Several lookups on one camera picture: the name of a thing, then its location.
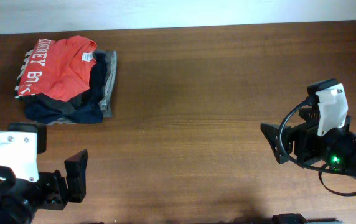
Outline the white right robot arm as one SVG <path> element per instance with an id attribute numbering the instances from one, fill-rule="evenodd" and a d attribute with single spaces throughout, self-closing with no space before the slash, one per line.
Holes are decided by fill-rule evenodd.
<path id="1" fill-rule="evenodd" d="M 356 134 L 350 131 L 350 116 L 345 115 L 338 126 L 323 131 L 323 122 L 332 121 L 338 110 L 313 97 L 297 105 L 281 124 L 263 123 L 260 130 L 268 141 L 278 163 L 291 161 L 303 169 L 344 175 L 356 179 Z"/>

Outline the red t-shirt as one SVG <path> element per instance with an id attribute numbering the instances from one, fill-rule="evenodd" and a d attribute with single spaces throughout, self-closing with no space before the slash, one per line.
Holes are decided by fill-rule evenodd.
<path id="1" fill-rule="evenodd" d="M 61 40 L 39 39 L 18 76 L 16 95 L 43 94 L 68 102 L 89 90 L 96 48 L 96 42 L 79 35 Z"/>

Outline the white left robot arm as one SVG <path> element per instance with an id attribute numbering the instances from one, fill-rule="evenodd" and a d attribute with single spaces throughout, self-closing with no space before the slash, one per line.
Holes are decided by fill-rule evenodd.
<path id="1" fill-rule="evenodd" d="M 41 172 L 37 156 L 46 151 L 47 128 L 11 123 L 0 131 L 0 223 L 32 223 L 38 210 L 62 211 L 86 196 L 86 149 L 65 160 L 67 175 Z"/>

